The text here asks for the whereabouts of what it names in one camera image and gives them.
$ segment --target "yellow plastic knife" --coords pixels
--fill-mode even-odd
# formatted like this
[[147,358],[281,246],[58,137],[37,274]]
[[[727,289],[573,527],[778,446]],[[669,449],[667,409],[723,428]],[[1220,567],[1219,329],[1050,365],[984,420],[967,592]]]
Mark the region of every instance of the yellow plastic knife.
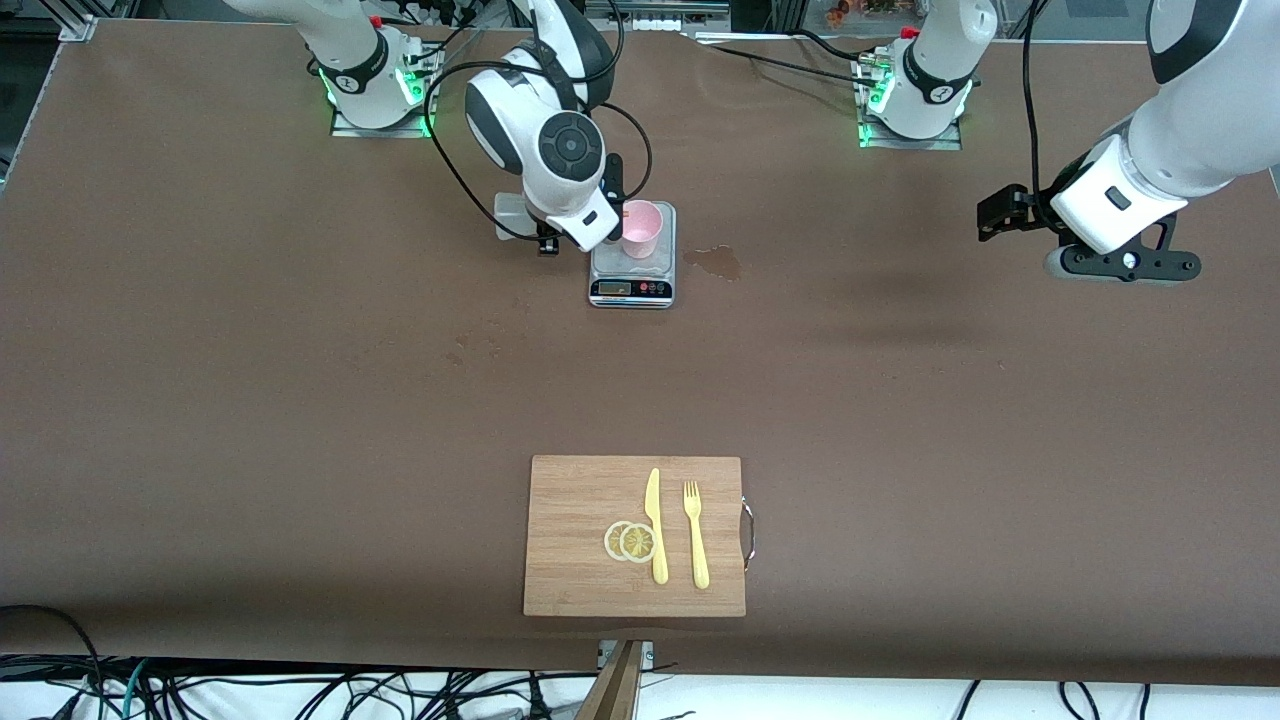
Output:
[[667,550],[662,544],[662,503],[658,500],[658,469],[649,473],[649,487],[644,491],[644,514],[653,524],[653,582],[667,584]]

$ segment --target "metal handle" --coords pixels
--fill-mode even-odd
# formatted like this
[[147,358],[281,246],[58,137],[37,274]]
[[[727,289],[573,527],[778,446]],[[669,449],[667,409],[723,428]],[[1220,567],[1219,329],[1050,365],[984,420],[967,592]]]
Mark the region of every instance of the metal handle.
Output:
[[751,566],[751,559],[755,557],[755,512],[751,512],[751,506],[746,503],[745,495],[742,496],[742,512],[746,512],[746,519],[750,520],[748,527],[751,529],[751,550],[742,559],[742,571],[745,573]]

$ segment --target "brown tablecloth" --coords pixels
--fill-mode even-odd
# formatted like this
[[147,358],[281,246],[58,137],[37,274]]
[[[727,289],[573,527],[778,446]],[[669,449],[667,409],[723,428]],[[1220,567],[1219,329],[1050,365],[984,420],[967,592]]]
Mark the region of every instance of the brown tablecloth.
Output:
[[[0,601],[120,655],[567,667],[640,635],[685,671],[1280,682],[1267,178],[1184,213],[1184,287],[1053,281],[1047,233],[975,242],[1028,178],[1016,46],[961,152],[899,152],[838,82],[632,33],[614,100],[692,254],[673,310],[605,311],[430,142],[330,138],[306,59],[280,26],[63,49],[0,199]],[[1140,46],[1034,64],[1046,177],[1155,90]],[[461,87],[440,137],[517,190]],[[741,456],[748,616],[524,618],[539,452]]]

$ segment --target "knife handle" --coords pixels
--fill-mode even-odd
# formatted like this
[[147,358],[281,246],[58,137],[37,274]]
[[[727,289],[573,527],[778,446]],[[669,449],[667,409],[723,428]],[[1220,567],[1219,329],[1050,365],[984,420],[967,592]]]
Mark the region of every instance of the knife handle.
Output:
[[653,529],[653,582],[659,585],[667,584],[667,548],[662,544],[662,529]]
[[712,584],[712,574],[707,570],[707,551],[703,550],[703,528],[698,524],[698,518],[689,520],[694,537],[694,587],[700,591]]

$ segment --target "fork handle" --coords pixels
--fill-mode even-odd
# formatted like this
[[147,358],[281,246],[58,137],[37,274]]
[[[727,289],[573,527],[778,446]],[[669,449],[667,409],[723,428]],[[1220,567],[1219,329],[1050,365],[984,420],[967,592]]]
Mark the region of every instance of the fork handle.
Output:
[[712,584],[712,574],[707,570],[707,551],[703,550],[703,528],[698,524],[698,518],[690,518],[689,525],[694,544],[694,587],[704,591]]

